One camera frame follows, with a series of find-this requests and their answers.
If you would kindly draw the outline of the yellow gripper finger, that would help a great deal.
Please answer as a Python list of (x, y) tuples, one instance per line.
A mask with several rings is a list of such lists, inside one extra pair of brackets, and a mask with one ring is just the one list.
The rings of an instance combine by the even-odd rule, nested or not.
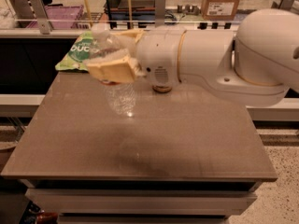
[(111, 35), (122, 44), (137, 44), (145, 33), (143, 29), (131, 29), (113, 32)]
[(144, 76), (137, 59), (129, 55), (111, 61), (92, 59), (86, 66), (89, 74), (101, 82), (134, 83)]

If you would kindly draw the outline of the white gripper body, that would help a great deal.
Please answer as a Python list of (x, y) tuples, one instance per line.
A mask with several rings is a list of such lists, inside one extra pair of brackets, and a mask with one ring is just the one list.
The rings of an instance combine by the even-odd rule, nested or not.
[(178, 83), (178, 51), (185, 29), (160, 26), (146, 32), (137, 43), (136, 58), (152, 86)]

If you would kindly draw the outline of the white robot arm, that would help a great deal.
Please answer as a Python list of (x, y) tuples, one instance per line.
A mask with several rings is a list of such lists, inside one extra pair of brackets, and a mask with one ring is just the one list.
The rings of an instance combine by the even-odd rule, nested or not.
[(249, 14), (232, 30), (160, 26), (92, 30), (88, 72), (104, 84), (145, 77), (156, 90), (198, 85), (219, 98), (274, 105), (299, 89), (299, 16), (280, 9)]

